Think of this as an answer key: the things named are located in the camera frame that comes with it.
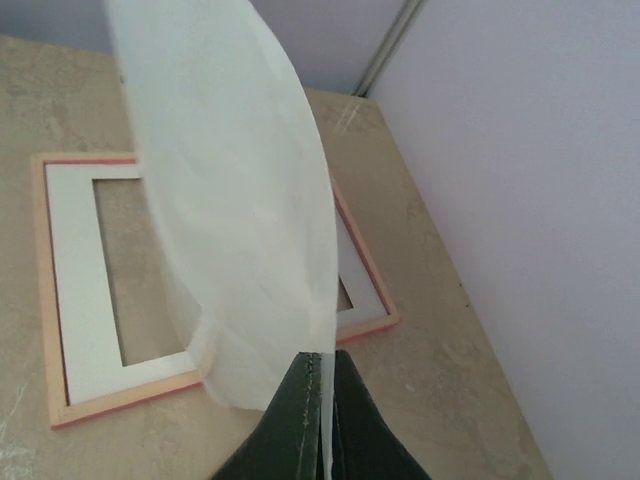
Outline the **sunset landscape photo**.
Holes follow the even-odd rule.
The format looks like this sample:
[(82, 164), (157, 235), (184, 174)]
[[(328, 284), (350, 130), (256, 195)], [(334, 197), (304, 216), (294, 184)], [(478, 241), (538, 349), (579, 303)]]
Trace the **sunset landscape photo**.
[(170, 315), (219, 404), (259, 410), (220, 479), (330, 471), (335, 207), (296, 71), (248, 1), (110, 1)]

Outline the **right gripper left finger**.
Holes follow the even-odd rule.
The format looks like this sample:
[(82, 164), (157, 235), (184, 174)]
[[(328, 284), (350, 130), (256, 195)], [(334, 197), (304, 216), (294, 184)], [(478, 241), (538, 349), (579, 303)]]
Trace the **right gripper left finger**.
[(321, 479), (321, 405), (321, 355), (299, 353), (254, 431), (212, 478)]

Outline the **clear plastic frame sheet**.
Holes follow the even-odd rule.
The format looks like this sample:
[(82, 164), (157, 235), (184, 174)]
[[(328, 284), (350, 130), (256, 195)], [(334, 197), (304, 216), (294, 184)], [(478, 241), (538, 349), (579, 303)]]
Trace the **clear plastic frame sheet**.
[(194, 299), (171, 271), (135, 179), (93, 184), (116, 330), (126, 365), (182, 351), (204, 373), (287, 368), (300, 352), (329, 352), (331, 322), (313, 318), (302, 243), (288, 228), (227, 216), (190, 233)]

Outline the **pink wooden picture frame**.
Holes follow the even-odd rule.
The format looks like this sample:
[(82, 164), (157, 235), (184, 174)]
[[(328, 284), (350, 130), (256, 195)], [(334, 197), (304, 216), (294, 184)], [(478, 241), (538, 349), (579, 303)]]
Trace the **pink wooden picture frame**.
[(31, 161), (52, 428), (201, 383), (184, 352), (131, 366), (121, 359), (93, 183), (138, 176), (131, 153), (45, 153)]

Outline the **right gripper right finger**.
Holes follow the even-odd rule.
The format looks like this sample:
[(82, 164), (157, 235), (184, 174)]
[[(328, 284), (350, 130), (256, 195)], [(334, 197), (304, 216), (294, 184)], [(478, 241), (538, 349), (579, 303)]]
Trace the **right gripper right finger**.
[(389, 429), (348, 352), (335, 359), (334, 479), (429, 480)]

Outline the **white mat board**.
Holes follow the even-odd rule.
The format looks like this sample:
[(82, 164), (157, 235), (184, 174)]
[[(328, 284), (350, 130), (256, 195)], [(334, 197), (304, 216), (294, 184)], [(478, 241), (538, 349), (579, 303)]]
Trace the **white mat board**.
[[(70, 403), (84, 415), (145, 401), (202, 384), (219, 403), (262, 410), (283, 379), (297, 347), (324, 350), (329, 338), (347, 340), (394, 324), (396, 314), (380, 275), (336, 186), (324, 196), (306, 192), (290, 170), (259, 163), (216, 165), (196, 174), (171, 173), (151, 196), (161, 236), (177, 271), (172, 297), (184, 351), (133, 365), (121, 359), (94, 184), (136, 180), (125, 159), (52, 160), (44, 167), (58, 323)], [(297, 212), (333, 205), (337, 249), (330, 270), (350, 307), (329, 321), (307, 319), (296, 304), (271, 306), (256, 282), (267, 267), (298, 294)]]

